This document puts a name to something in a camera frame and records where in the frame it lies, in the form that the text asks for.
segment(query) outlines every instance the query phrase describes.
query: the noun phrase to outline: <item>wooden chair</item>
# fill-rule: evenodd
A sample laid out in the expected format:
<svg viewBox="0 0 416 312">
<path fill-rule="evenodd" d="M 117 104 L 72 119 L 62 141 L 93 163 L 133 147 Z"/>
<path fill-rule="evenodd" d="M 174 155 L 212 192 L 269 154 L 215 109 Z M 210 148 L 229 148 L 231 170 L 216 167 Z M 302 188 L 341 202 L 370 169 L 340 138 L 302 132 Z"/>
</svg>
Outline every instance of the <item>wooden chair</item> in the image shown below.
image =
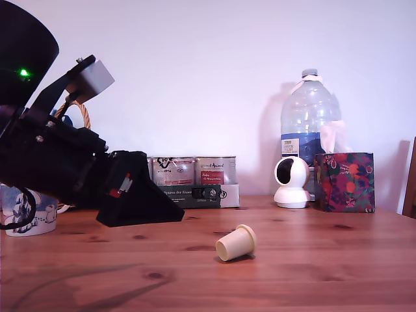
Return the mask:
<svg viewBox="0 0 416 312">
<path fill-rule="evenodd" d="M 413 143 L 408 185 L 404 196 L 403 215 L 416 219 L 416 138 Z"/>
</svg>

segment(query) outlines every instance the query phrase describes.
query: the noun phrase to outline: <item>wood grain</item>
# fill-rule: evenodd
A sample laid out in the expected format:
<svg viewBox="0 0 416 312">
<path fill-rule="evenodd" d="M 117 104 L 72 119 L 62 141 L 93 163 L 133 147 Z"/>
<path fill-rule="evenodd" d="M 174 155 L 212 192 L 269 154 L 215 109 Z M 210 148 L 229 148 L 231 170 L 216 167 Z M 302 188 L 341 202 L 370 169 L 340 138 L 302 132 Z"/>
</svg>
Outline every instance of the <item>wood grain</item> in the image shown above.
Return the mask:
<svg viewBox="0 0 416 312">
<path fill-rule="evenodd" d="M 67 212 L 37 237 L 1 235 L 1 311 L 416 311 L 416 220 L 282 209 L 188 210 L 182 222 L 107 228 Z M 215 241 L 248 224 L 255 257 Z"/>
</svg>

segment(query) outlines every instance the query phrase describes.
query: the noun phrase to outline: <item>green led light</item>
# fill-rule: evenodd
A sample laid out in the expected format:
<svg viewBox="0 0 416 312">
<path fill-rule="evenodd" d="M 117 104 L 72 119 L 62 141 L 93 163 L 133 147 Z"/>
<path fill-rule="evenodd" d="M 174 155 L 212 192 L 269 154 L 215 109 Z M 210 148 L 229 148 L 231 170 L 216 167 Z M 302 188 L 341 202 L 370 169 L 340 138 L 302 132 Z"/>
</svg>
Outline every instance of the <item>green led light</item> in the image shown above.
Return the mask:
<svg viewBox="0 0 416 312">
<path fill-rule="evenodd" d="M 22 68 L 19 72 L 19 74 L 23 77 L 28 77 L 30 76 L 29 72 L 27 72 L 27 70 L 25 70 L 24 68 Z"/>
</svg>

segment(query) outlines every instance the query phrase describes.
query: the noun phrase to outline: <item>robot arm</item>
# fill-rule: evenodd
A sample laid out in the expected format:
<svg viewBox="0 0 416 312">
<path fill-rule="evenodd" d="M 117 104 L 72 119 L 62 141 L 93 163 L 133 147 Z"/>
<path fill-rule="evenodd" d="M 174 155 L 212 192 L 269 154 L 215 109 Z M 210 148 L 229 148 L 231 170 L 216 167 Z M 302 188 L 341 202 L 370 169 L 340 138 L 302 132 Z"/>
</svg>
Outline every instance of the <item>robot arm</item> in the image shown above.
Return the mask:
<svg viewBox="0 0 416 312">
<path fill-rule="evenodd" d="M 183 210 L 151 181 L 145 153 L 106 153 L 108 147 L 98 134 L 50 115 L 65 90 L 71 100 L 84 103 L 114 82 L 101 61 L 93 55 L 77 60 L 26 108 L 58 55 L 58 45 L 36 18 L 4 0 L 0 0 L 0 41 L 2 183 L 99 209 L 97 220 L 107 226 L 182 219 Z M 33 203 L 30 192 L 23 193 Z M 20 224 L 0 225 L 0 229 L 28 224 L 34 209 L 31 212 Z"/>
</svg>

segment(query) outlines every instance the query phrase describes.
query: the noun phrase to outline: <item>white wall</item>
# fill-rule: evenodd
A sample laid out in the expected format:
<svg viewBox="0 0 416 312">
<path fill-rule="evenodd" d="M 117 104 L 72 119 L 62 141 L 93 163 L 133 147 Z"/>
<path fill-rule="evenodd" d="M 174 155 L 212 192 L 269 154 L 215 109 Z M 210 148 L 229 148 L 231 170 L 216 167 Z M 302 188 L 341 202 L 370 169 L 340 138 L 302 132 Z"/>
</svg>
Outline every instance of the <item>white wall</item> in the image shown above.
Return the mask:
<svg viewBox="0 0 416 312">
<path fill-rule="evenodd" d="M 243 194 L 276 190 L 281 105 L 300 72 L 318 68 L 350 145 L 374 152 L 378 207 L 401 212 L 416 135 L 416 1 L 12 2 L 60 45 L 41 87 L 80 56 L 110 70 L 116 82 L 88 110 L 112 150 L 236 155 Z"/>
</svg>

